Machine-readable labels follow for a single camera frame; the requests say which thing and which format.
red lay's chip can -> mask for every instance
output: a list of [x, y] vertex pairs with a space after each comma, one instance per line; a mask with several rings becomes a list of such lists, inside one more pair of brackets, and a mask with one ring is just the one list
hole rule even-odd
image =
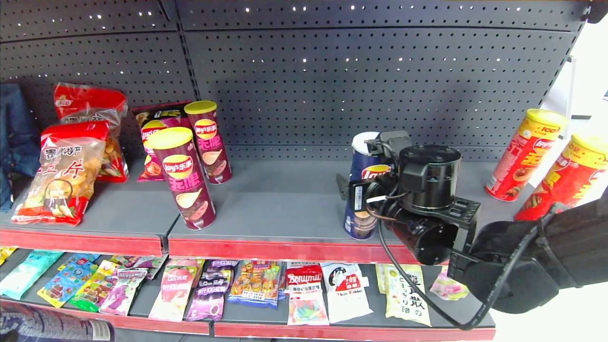
[[[370, 155], [366, 140], [376, 139], [378, 132], [363, 132], [353, 138], [353, 162], [350, 168], [350, 181], [367, 180], [383, 175], [391, 170], [387, 164], [381, 164], [380, 158]], [[372, 237], [377, 219], [367, 211], [353, 212], [346, 204], [344, 213], [344, 230], [357, 240], [367, 240]]]
[[171, 127], [154, 132], [147, 144], [160, 161], [162, 174], [186, 226], [200, 230], [213, 223], [215, 208], [192, 138], [191, 129]]
[[573, 134], [515, 219], [536, 220], [555, 202], [575, 207], [608, 169], [607, 154], [608, 138]]
[[513, 135], [485, 186], [492, 197], [513, 202], [549, 152], [568, 119], [558, 113], [532, 108]]
[[192, 102], [184, 110], [196, 135], [202, 165], [211, 184], [222, 184], [232, 178], [228, 154], [218, 131], [218, 105], [213, 101]]

store shelf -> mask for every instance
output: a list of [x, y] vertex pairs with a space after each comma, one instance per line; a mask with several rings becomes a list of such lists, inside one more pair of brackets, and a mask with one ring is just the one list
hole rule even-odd
[[[385, 318], [385, 296], [378, 292], [373, 265], [361, 265], [370, 286], [365, 289], [373, 313], [340, 322], [332, 326], [287, 326], [288, 301], [280, 301], [278, 309], [258, 309], [238, 304], [226, 304], [224, 316], [214, 324], [216, 337], [260, 338], [314, 338], [358, 341], [486, 341], [494, 338], [495, 324], [488, 315], [479, 328], [462, 331], [451, 326], [436, 312], [430, 310], [432, 327], [398, 318]], [[428, 289], [437, 278], [441, 267], [423, 267], [424, 284]], [[444, 311], [461, 322], [471, 319], [480, 306], [473, 295], [455, 302], [429, 297]]]
[[[482, 202], [478, 226], [511, 220], [531, 189], [515, 203], [483, 190], [496, 164], [463, 162], [456, 194]], [[192, 231], [178, 220], [169, 234], [172, 257], [390, 262], [378, 236], [351, 239], [342, 228], [346, 202], [336, 174], [348, 175], [349, 161], [233, 161], [233, 179], [210, 188], [216, 221]], [[416, 263], [390, 232], [387, 243], [402, 263]]]
[[[15, 268], [29, 253], [29, 250], [17, 250], [15, 253], [18, 254], [10, 256], [6, 263], [0, 266], [0, 278], [3, 279], [13, 268]], [[45, 300], [40, 298], [36, 292], [41, 289], [49, 280], [51, 280], [57, 273], [57, 267], [65, 262], [70, 253], [64, 254], [57, 262], [55, 262], [49, 270], [44, 273], [38, 281], [36, 281], [32, 287], [23, 295], [19, 302], [35, 305], [37, 307], [44, 307], [51, 310], [59, 310], [64, 313], [68, 313], [77, 317], [82, 318], [94, 318], [104, 319], [114, 325], [114, 327], [125, 328], [125, 329], [137, 329], [137, 330], [149, 330], [159, 332], [177, 332], [177, 333], [193, 333], [199, 335], [209, 334], [209, 324], [207, 322], [165, 322], [165, 321], [153, 321], [148, 319], [148, 314], [156, 296], [161, 290], [161, 274], [157, 274], [156, 278], [152, 281], [145, 281], [137, 296], [133, 301], [129, 316], [116, 316], [116, 315], [105, 315], [102, 313], [86, 312], [82, 311], [70, 303], [66, 303], [62, 308], [56, 309], [48, 304]], [[97, 259], [96, 263], [99, 263], [103, 259], [107, 259], [109, 256], [102, 256]], [[14, 301], [8, 297], [1, 296], [1, 301]]]
[[[13, 211], [0, 214], [0, 241], [20, 248], [87, 251], [100, 254], [160, 256], [163, 239], [179, 215], [164, 182], [138, 183], [143, 161], [129, 164], [126, 183], [95, 184], [95, 194], [80, 225], [17, 225]], [[26, 195], [29, 181], [18, 182], [16, 194]]]

white snack bag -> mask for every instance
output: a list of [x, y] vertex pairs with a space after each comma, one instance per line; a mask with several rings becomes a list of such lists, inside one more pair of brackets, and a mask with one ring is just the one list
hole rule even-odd
[[321, 263], [321, 268], [331, 324], [373, 312], [365, 294], [368, 280], [363, 277], [358, 264], [327, 262]]
[[[386, 314], [406, 321], [430, 325], [429, 306], [399, 274], [394, 265], [384, 265]], [[410, 279], [424, 293], [424, 278], [419, 265], [401, 265]]]

white can lid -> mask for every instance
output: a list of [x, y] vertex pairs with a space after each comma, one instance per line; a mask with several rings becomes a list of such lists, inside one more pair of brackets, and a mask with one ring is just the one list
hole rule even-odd
[[370, 151], [367, 149], [366, 140], [376, 139], [380, 132], [362, 132], [353, 137], [353, 148], [362, 155], [369, 156]]

blue fabric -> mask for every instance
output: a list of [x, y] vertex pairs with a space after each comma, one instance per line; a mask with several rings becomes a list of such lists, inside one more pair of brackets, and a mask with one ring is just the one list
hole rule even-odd
[[13, 205], [10, 174], [33, 177], [40, 168], [40, 131], [16, 83], [0, 85], [0, 211]]

